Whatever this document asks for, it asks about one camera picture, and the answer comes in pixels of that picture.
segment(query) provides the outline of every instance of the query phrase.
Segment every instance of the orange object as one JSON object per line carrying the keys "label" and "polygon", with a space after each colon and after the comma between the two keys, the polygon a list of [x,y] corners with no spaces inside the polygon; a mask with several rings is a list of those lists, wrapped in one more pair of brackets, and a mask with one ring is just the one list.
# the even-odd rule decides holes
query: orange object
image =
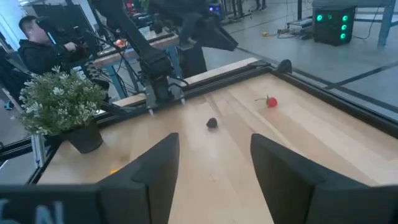
{"label": "orange object", "polygon": [[112,170],[111,171],[111,174],[114,174],[114,173],[116,173],[117,171],[119,171],[118,169],[117,170]]}

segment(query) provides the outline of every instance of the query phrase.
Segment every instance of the wooden surface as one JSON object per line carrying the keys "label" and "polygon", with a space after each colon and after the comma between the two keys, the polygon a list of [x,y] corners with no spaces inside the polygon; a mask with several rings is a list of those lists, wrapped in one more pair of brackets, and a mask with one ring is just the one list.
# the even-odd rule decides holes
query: wooden surface
{"label": "wooden surface", "polygon": [[[258,98],[274,96],[277,108]],[[215,117],[217,130],[206,122]],[[369,185],[398,183],[398,141],[267,74],[102,130],[103,145],[79,154],[64,142],[40,184],[93,183],[180,133],[180,169],[169,223],[272,223],[250,156],[263,134]]]}
{"label": "wooden surface", "polygon": [[[147,40],[151,40],[151,39],[154,39],[156,37],[161,37],[161,36],[166,35],[166,34],[168,34],[168,32],[166,32],[166,31],[163,31],[160,34],[156,34],[155,31],[150,31],[148,35],[145,35],[145,38]],[[178,44],[178,42],[179,42],[178,36],[174,35],[172,37],[168,37],[168,38],[164,38],[164,39],[161,39],[161,40],[157,40],[157,41],[155,41],[153,43],[150,43],[150,44],[153,47],[163,49],[163,48],[165,48],[165,47],[167,47],[169,45]],[[111,47],[110,49],[102,51],[101,53],[99,53],[99,55],[108,53],[108,52],[113,51],[113,50],[114,50],[114,48]],[[135,52],[134,49],[127,49],[126,52],[124,53],[124,57],[126,59],[136,58],[137,57],[137,52]],[[108,65],[108,64],[116,63],[116,62],[120,61],[120,59],[121,59],[120,54],[119,53],[115,53],[115,54],[109,55],[107,57],[103,57],[103,58],[95,60],[94,61],[94,65],[96,67],[100,68],[100,67],[103,67],[103,66]]]}

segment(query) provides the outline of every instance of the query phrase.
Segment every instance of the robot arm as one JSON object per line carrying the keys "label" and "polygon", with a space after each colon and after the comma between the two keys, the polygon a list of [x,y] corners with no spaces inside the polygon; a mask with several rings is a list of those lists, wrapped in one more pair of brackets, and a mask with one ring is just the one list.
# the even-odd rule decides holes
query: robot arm
{"label": "robot arm", "polygon": [[[150,45],[124,10],[123,0],[91,0],[92,5],[107,19],[117,23],[139,56],[143,74],[154,90],[157,101],[167,101],[169,92],[167,77],[173,72],[164,50]],[[150,0],[149,12],[159,13],[180,25],[180,41],[192,38],[199,47],[211,47],[233,51],[238,43],[217,21],[208,16],[204,0]]]}
{"label": "robot arm", "polygon": [[167,81],[167,77],[173,72],[171,62],[164,50],[152,47],[139,32],[124,10],[123,0],[92,0],[92,3],[99,13],[113,20],[125,32],[128,42],[139,56],[142,72],[154,89],[156,99],[172,99]]}

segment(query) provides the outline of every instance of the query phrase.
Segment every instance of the black pot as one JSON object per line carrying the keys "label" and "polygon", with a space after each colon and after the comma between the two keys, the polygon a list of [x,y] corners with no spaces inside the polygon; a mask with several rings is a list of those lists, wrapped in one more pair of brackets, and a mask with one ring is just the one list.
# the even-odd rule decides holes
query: black pot
{"label": "black pot", "polygon": [[68,140],[82,154],[94,151],[103,142],[100,130],[94,120],[86,127],[63,134],[63,138]]}

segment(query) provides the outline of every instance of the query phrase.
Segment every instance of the wooden table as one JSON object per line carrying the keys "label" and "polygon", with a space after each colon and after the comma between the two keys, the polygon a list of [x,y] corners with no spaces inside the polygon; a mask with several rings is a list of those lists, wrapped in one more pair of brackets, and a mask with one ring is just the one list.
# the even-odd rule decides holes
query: wooden table
{"label": "wooden table", "polygon": [[[266,95],[279,100],[277,108],[255,101]],[[216,131],[205,125],[212,117],[219,122]],[[180,133],[171,224],[272,223],[249,152],[252,133],[365,184],[398,183],[398,140],[266,74],[105,128],[103,145],[90,154],[64,142],[39,183],[94,183],[171,132]]]}
{"label": "wooden table", "polygon": [[[154,31],[150,31],[148,34],[144,35],[144,37],[150,41],[152,39],[158,38],[158,37],[162,37],[169,34],[166,31],[163,31],[160,34],[156,34]],[[180,62],[178,59],[178,53],[177,53],[177,49],[175,48],[176,45],[178,45],[179,43],[179,38],[177,35],[174,35],[172,37],[167,37],[164,39],[160,39],[157,40],[155,42],[150,43],[151,46],[156,47],[158,49],[165,49],[167,50],[167,52],[170,55],[170,59],[172,61],[172,65],[175,71],[176,76],[178,77],[183,77],[182,75],[182,69],[180,67]],[[113,47],[106,49],[102,52],[99,53],[99,55],[102,54],[106,54],[109,52],[114,51],[115,49]],[[127,60],[133,60],[138,58],[138,54],[134,49],[127,49],[123,55],[123,57]],[[115,53],[103,58],[99,58],[97,60],[94,61],[94,66],[97,68],[104,68],[107,70],[109,77],[112,79],[113,84],[115,85],[116,91],[119,94],[119,97],[121,99],[126,98],[126,94],[123,92],[123,88],[122,88],[122,83],[121,81],[117,78],[116,76],[116,71],[114,69],[114,65],[119,65],[121,61],[121,56],[119,53]],[[136,78],[132,75],[132,73],[129,71],[130,73],[130,78],[132,80],[132,82],[136,82]]]}

